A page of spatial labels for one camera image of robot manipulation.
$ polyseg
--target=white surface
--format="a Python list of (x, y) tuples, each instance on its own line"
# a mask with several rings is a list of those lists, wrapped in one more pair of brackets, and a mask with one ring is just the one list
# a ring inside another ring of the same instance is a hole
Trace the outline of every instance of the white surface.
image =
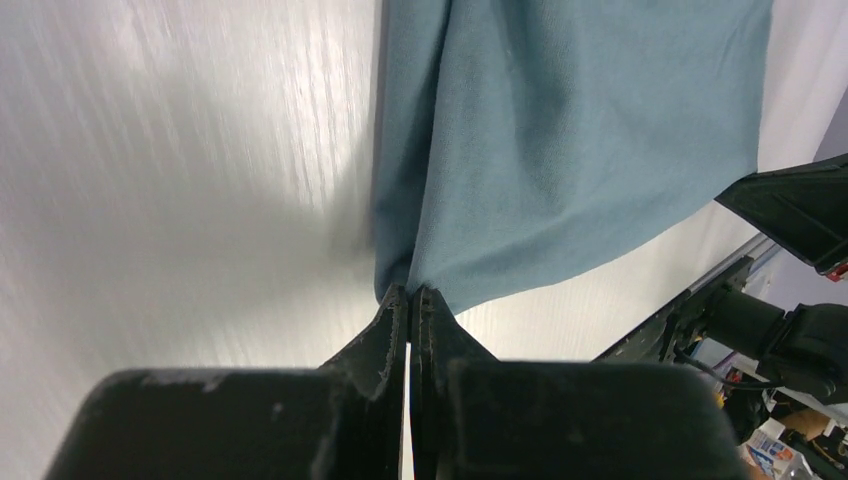
[(827, 127), (822, 143), (816, 151), (815, 161), (827, 160), (848, 153), (848, 91), (842, 95), (839, 107), (833, 113), (833, 120)]
[[(766, 169), (812, 159), (848, 85), (848, 3), (775, 16)], [(373, 0), (0, 4), (0, 476), (41, 475), (111, 371), (312, 366), (369, 321), (380, 18)], [(752, 233), (711, 205), (461, 321), (500, 356), (591, 358)]]
[(782, 251), (778, 255), (782, 263), (775, 272), (771, 290), (764, 297), (767, 302), (784, 310), (795, 310), (799, 303), (848, 305), (848, 281), (835, 283), (819, 276), (789, 252)]

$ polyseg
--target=fabric fold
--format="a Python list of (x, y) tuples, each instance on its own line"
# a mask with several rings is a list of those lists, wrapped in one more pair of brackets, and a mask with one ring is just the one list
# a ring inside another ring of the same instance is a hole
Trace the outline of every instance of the fabric fold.
[(756, 170), (770, 1), (388, 8), (378, 298), (566, 280)]

